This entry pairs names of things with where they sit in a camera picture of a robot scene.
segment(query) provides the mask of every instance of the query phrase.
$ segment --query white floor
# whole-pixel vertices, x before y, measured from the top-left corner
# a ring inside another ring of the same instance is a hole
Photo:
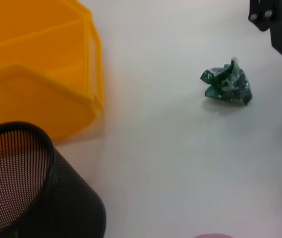
[[[107,210],[106,238],[282,238],[282,56],[249,0],[83,0],[104,46],[103,118],[58,150]],[[208,100],[238,57],[254,99]]]

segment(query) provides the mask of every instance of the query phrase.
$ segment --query crumpled trash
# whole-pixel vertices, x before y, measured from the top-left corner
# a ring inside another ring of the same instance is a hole
[[[243,105],[252,99],[250,83],[236,58],[224,67],[206,70],[200,79],[211,85],[205,91],[205,97]]]

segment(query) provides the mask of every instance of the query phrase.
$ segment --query black mesh wastebasket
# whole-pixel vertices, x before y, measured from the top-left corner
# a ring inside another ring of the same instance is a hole
[[[101,238],[105,226],[101,199],[41,129],[0,125],[0,238]]]

